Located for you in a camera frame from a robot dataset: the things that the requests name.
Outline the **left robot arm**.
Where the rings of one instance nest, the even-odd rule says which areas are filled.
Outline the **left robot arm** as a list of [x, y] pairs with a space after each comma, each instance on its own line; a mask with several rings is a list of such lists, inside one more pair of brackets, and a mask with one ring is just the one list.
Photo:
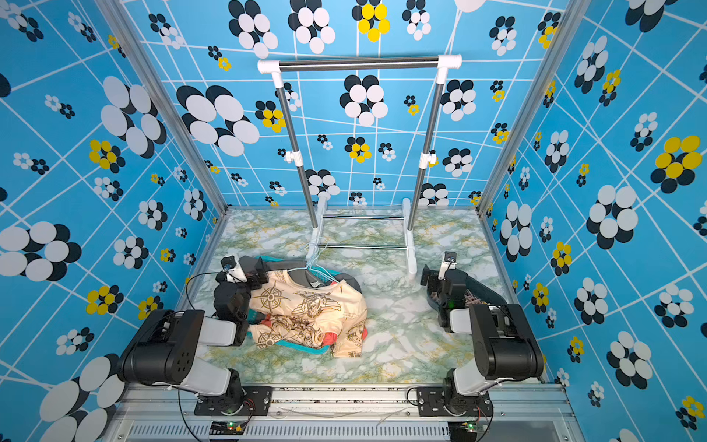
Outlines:
[[198, 416], [266, 416], [270, 387], [244, 387], [234, 368], [198, 357], [201, 346], [241, 346], [250, 328], [252, 291], [268, 281], [263, 270], [217, 274], [215, 313], [202, 309], [150, 313], [119, 359], [118, 377], [145, 386], [171, 386], [196, 395]]

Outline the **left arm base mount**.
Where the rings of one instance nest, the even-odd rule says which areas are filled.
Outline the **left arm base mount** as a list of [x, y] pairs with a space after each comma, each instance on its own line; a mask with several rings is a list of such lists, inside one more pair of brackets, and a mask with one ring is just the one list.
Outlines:
[[246, 386], [221, 396], [198, 396], [193, 413], [197, 416], [267, 416], [274, 389]]

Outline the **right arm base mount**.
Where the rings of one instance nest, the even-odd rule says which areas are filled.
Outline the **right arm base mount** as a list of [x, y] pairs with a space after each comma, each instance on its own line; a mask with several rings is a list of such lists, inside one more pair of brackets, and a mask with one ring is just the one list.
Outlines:
[[493, 403], [487, 394], [463, 396], [447, 387], [419, 387], [415, 402], [421, 417], [491, 418]]

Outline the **mint green wire hanger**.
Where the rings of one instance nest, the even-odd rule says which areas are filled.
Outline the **mint green wire hanger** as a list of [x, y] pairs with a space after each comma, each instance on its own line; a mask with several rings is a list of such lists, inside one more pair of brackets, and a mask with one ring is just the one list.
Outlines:
[[320, 280], [322, 282], [327, 282], [328, 284], [338, 283], [338, 280], [336, 279], [336, 277], [322, 267], [306, 266], [304, 268], [304, 270], [306, 272], [309, 272], [310, 274], [312, 274], [314, 277], [316, 277], [318, 280]]

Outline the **dark grey clothespin tray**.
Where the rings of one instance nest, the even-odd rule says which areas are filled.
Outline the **dark grey clothespin tray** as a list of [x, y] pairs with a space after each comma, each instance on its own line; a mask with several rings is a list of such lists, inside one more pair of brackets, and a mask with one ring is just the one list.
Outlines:
[[502, 306], [506, 305], [507, 301], [493, 289], [467, 274], [465, 278], [464, 305], [469, 307], [476, 304]]

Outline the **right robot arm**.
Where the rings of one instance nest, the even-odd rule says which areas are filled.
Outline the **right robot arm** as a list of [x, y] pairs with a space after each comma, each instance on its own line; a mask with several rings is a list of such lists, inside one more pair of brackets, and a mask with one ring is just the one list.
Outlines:
[[447, 333], [469, 335], [473, 347], [471, 362], [447, 372], [440, 405], [420, 394], [432, 412], [490, 416], [489, 390], [542, 375], [542, 353], [521, 305], [507, 302], [452, 263], [438, 271], [426, 266], [421, 285], [439, 326]]

